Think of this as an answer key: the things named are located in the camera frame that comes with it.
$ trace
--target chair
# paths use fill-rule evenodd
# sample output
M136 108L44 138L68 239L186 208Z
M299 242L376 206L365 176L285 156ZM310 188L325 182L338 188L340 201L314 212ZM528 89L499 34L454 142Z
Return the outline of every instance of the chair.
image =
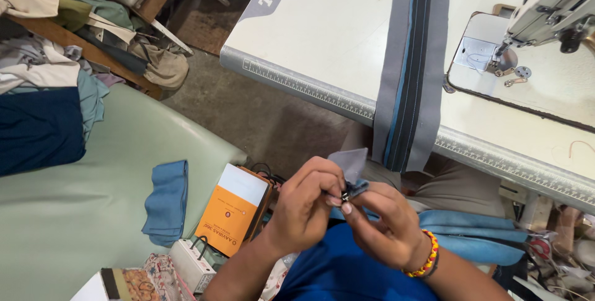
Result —
M124 84L104 98L76 163L0 177L0 290L7 300L69 300L100 268L140 267L169 249L141 233L152 168L187 159L183 237L190 237L227 163L247 155Z

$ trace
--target navy blue cloth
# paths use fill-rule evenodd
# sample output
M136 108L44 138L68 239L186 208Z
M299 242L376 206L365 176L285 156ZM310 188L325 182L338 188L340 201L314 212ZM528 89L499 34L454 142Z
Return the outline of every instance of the navy blue cloth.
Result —
M402 300L437 301L420 279L409 278L364 253L348 224L329 229L323 240L303 251L287 273L275 301Z
M0 176L85 155L78 88L0 95Z
M188 161L153 168L153 192L145 200L147 221L142 229L153 244L167 246L182 236L188 200Z

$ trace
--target fingernail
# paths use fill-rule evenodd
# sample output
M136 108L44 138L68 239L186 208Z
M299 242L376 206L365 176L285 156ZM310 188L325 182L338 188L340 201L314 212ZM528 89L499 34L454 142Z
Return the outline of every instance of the fingernail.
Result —
M343 204L343 206L341 206L341 211L343 212L343 214L349 215L351 214L351 204L349 202L346 202Z
M329 206L333 206L333 207L340 207L340 206L341 206L341 204L340 204L340 203L333 202L333 201L332 201L332 200L330 200L330 199L327 199L327 205L329 205Z

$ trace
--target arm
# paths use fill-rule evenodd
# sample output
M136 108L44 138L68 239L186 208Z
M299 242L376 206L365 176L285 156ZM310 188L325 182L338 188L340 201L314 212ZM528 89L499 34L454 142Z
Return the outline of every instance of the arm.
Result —
M361 206L379 214L380 221L368 221ZM353 229L355 243L372 258L409 272L426 263L431 240L420 230L417 213L396 189L384 183L370 183L368 191L351 203L344 203L341 210ZM500 285L465 259L443 247L438 252L438 266L425 282L442 300L512 300Z
M221 267L201 300L257 300L280 258L323 239L331 206L340 204L344 186L343 171L335 163L310 159L283 184L271 221Z
M425 282L444 301L512 300L494 279L470 262L440 248L440 262Z

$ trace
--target beaded bracelet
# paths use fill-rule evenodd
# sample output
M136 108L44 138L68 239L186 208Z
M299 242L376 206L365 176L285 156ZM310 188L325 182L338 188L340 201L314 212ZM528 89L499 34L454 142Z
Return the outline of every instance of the beaded bracelet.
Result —
M426 235L428 235L428 237L432 240L432 252L430 253L430 256L428 257L428 260L425 262L424 266L422 266L419 270L415 271L415 272L407 272L405 270L402 270L403 273L405 273L408 277L420 277L422 275L425 274L425 272L432 267L432 265L434 265L434 262L436 260L436 256L438 253L438 240L436 239L436 237L434 236L434 234L431 231L428 231L426 229L421 229L421 231L423 231Z

